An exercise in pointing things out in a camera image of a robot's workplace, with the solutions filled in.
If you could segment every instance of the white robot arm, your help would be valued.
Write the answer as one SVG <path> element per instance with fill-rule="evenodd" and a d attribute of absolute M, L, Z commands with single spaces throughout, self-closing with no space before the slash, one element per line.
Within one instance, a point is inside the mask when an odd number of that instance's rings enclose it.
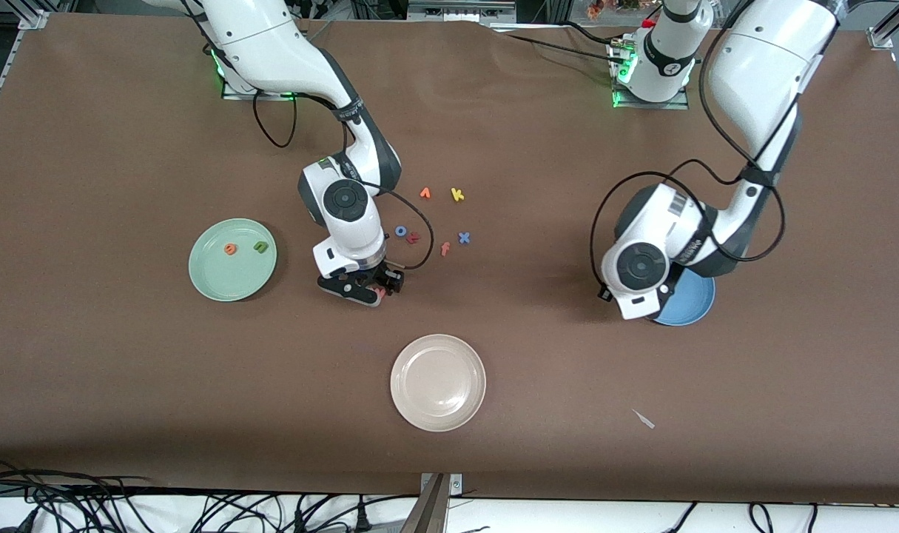
<path fill-rule="evenodd" d="M 837 17 L 812 0 L 754 0 L 746 6 L 714 58 L 709 82 L 755 164 L 740 173 L 723 210 L 705 204 L 700 210 L 665 184 L 636 193 L 600 266 L 602 298 L 616 299 L 624 318 L 659 313 L 677 269 L 704 277 L 735 269 L 798 134 L 798 95 L 821 63 Z"/>
<path fill-rule="evenodd" d="M 367 306 L 399 292 L 403 274 L 385 266 L 385 236 L 372 196 L 392 191 L 400 160 L 364 101 L 326 50 L 298 31 L 281 0 L 145 0 L 189 15 L 206 35 L 233 87 L 320 102 L 345 124 L 354 143 L 307 166 L 297 189 L 330 237 L 314 247 L 323 290 Z"/>
<path fill-rule="evenodd" d="M 689 80 L 696 51 L 712 26 L 709 0 L 665 0 L 655 27 L 625 37 L 635 41 L 636 54 L 618 81 L 642 101 L 669 101 Z"/>

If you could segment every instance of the brown table surface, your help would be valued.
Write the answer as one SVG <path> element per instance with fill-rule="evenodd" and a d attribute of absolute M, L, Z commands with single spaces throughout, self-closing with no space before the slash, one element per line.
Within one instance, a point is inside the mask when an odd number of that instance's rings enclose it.
<path fill-rule="evenodd" d="M 317 43 L 401 156 L 399 190 L 429 186 L 418 203 L 453 242 L 376 309 L 314 284 L 326 233 L 296 185 L 340 148 L 324 109 L 301 102 L 292 147 L 273 148 L 249 102 L 219 99 L 185 18 L 59 14 L 27 34 L 0 98 L 0 456 L 168 486 L 414 492 L 418 472 L 463 472 L 485 496 L 899 502 L 890 54 L 838 34 L 801 99 L 787 238 L 720 278 L 704 320 L 667 328 L 597 299 L 587 233 L 629 173 L 690 156 L 739 170 L 695 93 L 688 112 L 613 109 L 600 61 L 476 24 L 342 23 Z M 287 131 L 290 104 L 262 108 Z M 713 205 L 731 195 L 682 176 Z M 423 231 L 378 205 L 388 230 Z M 270 227 L 280 260 L 260 294 L 219 304 L 186 258 L 230 217 Z M 406 423 L 388 387 L 397 353 L 437 332 L 488 375 L 479 414 L 447 433 Z"/>

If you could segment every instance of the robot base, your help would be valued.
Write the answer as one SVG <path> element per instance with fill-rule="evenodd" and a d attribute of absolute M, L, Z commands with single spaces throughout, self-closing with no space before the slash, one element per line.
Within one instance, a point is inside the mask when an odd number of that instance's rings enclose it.
<path fill-rule="evenodd" d="M 615 76 L 610 78 L 611 91 L 613 92 L 614 107 L 635 107 L 639 109 L 689 109 L 689 98 L 686 97 L 686 89 L 679 89 L 669 101 L 655 102 L 645 101 L 635 97 L 626 85 L 617 81 Z"/>
<path fill-rule="evenodd" d="M 245 93 L 239 90 L 232 88 L 232 85 L 227 84 L 226 80 L 223 78 L 219 78 L 222 81 L 222 99 L 223 100 L 246 100 L 252 101 L 255 98 L 255 93 Z M 285 101 L 291 100 L 292 95 L 275 95 L 269 93 L 263 93 L 259 95 L 259 101 Z"/>
<path fill-rule="evenodd" d="M 381 263 L 370 270 L 355 270 L 330 279 L 320 276 L 317 278 L 317 286 L 324 292 L 364 306 L 376 307 L 383 301 L 383 295 L 371 288 L 371 285 L 375 284 L 390 295 L 400 292 L 403 277 L 402 271 L 390 270 L 386 263 Z"/>
<path fill-rule="evenodd" d="M 629 63 L 633 53 L 633 34 L 628 33 L 622 39 L 615 39 L 606 45 L 607 56 L 622 58 Z M 686 88 L 682 87 L 668 101 L 645 101 L 637 98 L 630 89 L 619 80 L 619 72 L 626 68 L 626 64 L 610 64 L 610 90 L 613 94 L 614 107 L 635 107 L 639 109 L 689 109 L 689 98 L 686 96 Z"/>

